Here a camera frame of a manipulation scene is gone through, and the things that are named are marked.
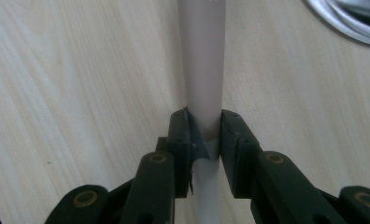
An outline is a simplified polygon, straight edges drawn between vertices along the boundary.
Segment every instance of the brass screw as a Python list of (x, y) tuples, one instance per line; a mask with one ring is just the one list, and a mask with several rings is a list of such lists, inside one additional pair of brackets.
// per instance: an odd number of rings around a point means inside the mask
[(94, 190), (86, 190), (75, 196), (72, 202), (75, 207), (87, 207), (97, 201), (97, 193)]
[(268, 160), (270, 160), (271, 162), (277, 163), (277, 164), (280, 164), (280, 163), (283, 163), (284, 162), (284, 159), (282, 157), (280, 157), (278, 154), (271, 153), (271, 154), (268, 154), (266, 156), (266, 158)]
[(370, 194), (365, 192), (357, 192), (354, 194), (354, 198), (357, 202), (370, 208)]
[(154, 162), (154, 163), (162, 163), (164, 162), (165, 160), (167, 160), (166, 156), (165, 155), (162, 155), (162, 154), (155, 154), (155, 155), (152, 155), (151, 157), (149, 157), (149, 160), (151, 162)]

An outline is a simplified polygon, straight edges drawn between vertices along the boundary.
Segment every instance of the wood grain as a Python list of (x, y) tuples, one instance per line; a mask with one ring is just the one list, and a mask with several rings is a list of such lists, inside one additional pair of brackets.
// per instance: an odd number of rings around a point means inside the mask
[[(185, 106), (176, 1), (0, 1), (0, 218), (114, 189)], [(223, 108), (316, 187), (370, 188), (370, 47), (302, 1), (227, 3)], [(221, 223), (253, 223), (221, 171)], [(194, 223), (192, 197), (176, 223)]]

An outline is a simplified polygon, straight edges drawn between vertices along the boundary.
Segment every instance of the light wood table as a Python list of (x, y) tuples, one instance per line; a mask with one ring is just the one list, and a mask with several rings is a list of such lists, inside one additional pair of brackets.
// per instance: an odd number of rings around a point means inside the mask
[[(370, 47), (302, 1), (227, 2), (223, 108), (318, 188), (370, 188)], [(0, 218), (111, 190), (185, 106), (175, 0), (0, 1)], [(221, 223), (253, 223), (221, 170)], [(176, 223), (194, 223), (192, 196)]]

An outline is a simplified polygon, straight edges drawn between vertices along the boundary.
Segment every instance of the white cylindrical tube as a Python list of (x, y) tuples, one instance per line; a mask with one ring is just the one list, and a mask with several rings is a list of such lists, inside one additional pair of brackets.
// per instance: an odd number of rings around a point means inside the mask
[(219, 137), (225, 42), (225, 0), (178, 0), (187, 107), (206, 143), (210, 160), (193, 165), (196, 216), (219, 223)]

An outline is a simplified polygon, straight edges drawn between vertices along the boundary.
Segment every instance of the wooden surface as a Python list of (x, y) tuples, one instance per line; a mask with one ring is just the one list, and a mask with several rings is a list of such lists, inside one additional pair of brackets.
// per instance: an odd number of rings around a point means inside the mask
[[(370, 47), (302, 1), (227, 3), (223, 108), (318, 188), (370, 188)], [(132, 178), (185, 106), (175, 0), (0, 1), (0, 218)], [(221, 223), (253, 223), (221, 176)], [(176, 223), (193, 223), (192, 197)]]

